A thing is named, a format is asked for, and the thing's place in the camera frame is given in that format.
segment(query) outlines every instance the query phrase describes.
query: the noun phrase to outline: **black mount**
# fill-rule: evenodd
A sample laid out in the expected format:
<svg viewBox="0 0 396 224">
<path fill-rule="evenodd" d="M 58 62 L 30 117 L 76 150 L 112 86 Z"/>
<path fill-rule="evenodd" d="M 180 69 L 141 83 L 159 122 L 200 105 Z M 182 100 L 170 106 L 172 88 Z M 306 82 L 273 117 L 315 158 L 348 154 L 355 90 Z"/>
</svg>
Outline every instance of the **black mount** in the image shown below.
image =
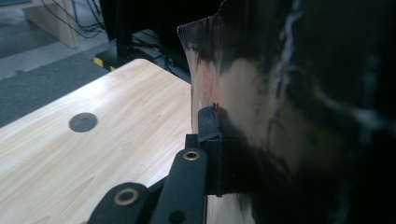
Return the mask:
<svg viewBox="0 0 396 224">
<path fill-rule="evenodd" d="M 218 106 L 198 112 L 199 134 L 187 134 L 169 175 L 150 188 L 124 183 L 111 189 L 88 224 L 205 223 L 206 195 L 222 195 L 222 135 Z"/>
</svg>

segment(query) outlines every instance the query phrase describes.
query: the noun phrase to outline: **round hole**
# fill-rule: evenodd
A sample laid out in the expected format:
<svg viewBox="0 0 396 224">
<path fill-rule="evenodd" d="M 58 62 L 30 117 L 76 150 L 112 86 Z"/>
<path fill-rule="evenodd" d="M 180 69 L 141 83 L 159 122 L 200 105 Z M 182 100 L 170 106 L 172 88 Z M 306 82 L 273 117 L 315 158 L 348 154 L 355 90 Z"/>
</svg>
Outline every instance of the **round hole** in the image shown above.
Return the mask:
<svg viewBox="0 0 396 224">
<path fill-rule="evenodd" d="M 171 215 L 169 215 L 169 218 L 168 218 L 168 220 L 173 224 L 183 223 L 185 219 L 186 219 L 186 216 L 184 215 L 183 212 L 180 212 L 180 211 L 171 213 Z"/>
<path fill-rule="evenodd" d="M 201 155 L 196 151 L 188 151 L 183 154 L 183 158 L 188 161 L 196 161 L 201 158 Z"/>
<path fill-rule="evenodd" d="M 92 130 L 98 123 L 98 118 L 91 113 L 75 115 L 69 121 L 69 127 L 76 133 L 85 133 Z"/>
<path fill-rule="evenodd" d="M 114 203 L 121 206 L 129 205 L 134 203 L 138 197 L 139 192 L 136 189 L 122 189 L 114 197 Z"/>
</svg>

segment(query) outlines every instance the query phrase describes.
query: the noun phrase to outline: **wooden tabletop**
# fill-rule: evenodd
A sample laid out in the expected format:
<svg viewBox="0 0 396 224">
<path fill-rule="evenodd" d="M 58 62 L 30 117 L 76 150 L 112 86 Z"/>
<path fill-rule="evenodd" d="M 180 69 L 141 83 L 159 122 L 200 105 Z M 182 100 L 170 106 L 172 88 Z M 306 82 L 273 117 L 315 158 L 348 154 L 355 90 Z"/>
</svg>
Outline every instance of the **wooden tabletop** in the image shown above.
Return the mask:
<svg viewBox="0 0 396 224">
<path fill-rule="evenodd" d="M 80 113 L 97 117 L 92 130 L 70 129 Z M 190 85 L 128 63 L 0 129 L 0 223 L 87 221 L 112 187 L 166 176 L 186 133 Z"/>
</svg>

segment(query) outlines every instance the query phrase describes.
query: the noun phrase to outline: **reflective surface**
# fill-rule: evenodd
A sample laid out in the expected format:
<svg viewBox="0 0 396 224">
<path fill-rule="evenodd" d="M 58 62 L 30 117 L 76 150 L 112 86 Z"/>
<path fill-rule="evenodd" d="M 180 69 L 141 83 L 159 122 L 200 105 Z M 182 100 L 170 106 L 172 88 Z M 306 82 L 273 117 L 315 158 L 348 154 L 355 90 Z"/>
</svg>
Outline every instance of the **reflective surface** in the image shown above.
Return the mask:
<svg viewBox="0 0 396 224">
<path fill-rule="evenodd" d="M 221 107 L 225 195 L 208 223 L 394 220 L 395 5 L 226 0 L 178 28 L 193 130 Z"/>
</svg>

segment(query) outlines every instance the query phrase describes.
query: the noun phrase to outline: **cable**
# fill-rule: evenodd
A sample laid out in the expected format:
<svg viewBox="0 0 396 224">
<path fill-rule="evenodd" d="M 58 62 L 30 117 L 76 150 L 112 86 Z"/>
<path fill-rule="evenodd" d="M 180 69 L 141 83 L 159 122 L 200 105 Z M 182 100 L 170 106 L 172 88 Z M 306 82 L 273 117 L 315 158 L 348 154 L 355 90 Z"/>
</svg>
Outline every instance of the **cable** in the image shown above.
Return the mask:
<svg viewBox="0 0 396 224">
<path fill-rule="evenodd" d="M 93 8 L 91 6 L 90 0 L 87 0 L 88 6 L 90 7 L 90 10 L 92 12 L 92 15 L 95 17 L 96 21 L 100 24 L 100 27 L 102 28 L 102 30 L 105 30 L 105 28 L 103 27 L 102 23 L 99 22 L 99 19 L 96 17 L 95 12 L 93 11 Z"/>
<path fill-rule="evenodd" d="M 49 11 L 50 14 L 52 14 L 52 16 L 54 16 L 55 18 L 57 18 L 58 20 L 60 20 L 61 22 L 63 22 L 64 24 L 66 24 L 67 26 L 69 26 L 72 30 L 76 31 L 77 34 L 81 35 L 84 38 L 94 38 L 97 35 L 100 34 L 100 32 L 98 32 L 95 35 L 92 36 L 85 36 L 83 34 L 81 34 L 78 30 L 76 30 L 73 26 L 71 26 L 68 22 L 62 20 L 60 17 L 58 17 L 52 10 L 50 10 L 50 8 L 48 7 L 48 5 L 44 2 L 44 0 L 41 0 L 41 3 L 43 4 L 43 6 Z"/>
<path fill-rule="evenodd" d="M 140 31 L 140 33 L 142 33 L 143 35 L 148 35 L 148 36 L 150 36 L 150 37 L 152 37 L 152 38 L 158 40 L 158 36 L 156 36 L 156 35 L 149 35 L 149 34 L 143 32 L 143 31 Z"/>
<path fill-rule="evenodd" d="M 93 5 L 94 5 L 95 8 L 96 8 L 96 12 L 98 13 L 98 15 L 100 15 L 100 10 L 99 10 L 99 7 L 96 5 L 95 0 L 92 0 L 92 2 L 93 2 Z"/>
<path fill-rule="evenodd" d="M 169 57 L 167 55 L 165 55 L 165 67 L 166 67 L 166 69 L 168 69 L 168 71 L 170 73 L 172 73 L 173 75 L 178 77 L 178 75 L 176 75 L 176 73 L 169 67 L 168 60 L 169 60 Z"/>
<path fill-rule="evenodd" d="M 81 29 L 84 32 L 94 32 L 95 30 L 96 31 L 98 31 L 98 30 L 99 31 L 104 31 L 101 23 L 95 23 L 95 24 L 86 25 L 86 26 L 83 26 L 83 25 L 79 24 L 79 22 L 78 22 L 78 13 L 77 13 L 77 9 L 76 9 L 76 2 L 74 0 L 72 1 L 72 5 L 73 5 L 73 12 L 74 12 L 76 18 L 75 19 L 71 18 L 71 19 L 78 25 L 79 29 Z"/>
<path fill-rule="evenodd" d="M 159 44 L 150 44 L 136 36 L 132 36 L 132 40 L 140 42 L 140 43 L 134 42 L 134 44 L 139 45 L 139 47 L 146 47 L 146 48 L 151 48 L 151 49 L 156 49 L 158 51 L 161 51 L 160 50 L 161 46 Z"/>
<path fill-rule="evenodd" d="M 159 54 L 157 57 L 152 58 L 152 60 L 157 60 L 157 59 L 161 58 L 163 55 L 164 55 L 164 54 L 161 53 L 161 54 Z"/>
</svg>

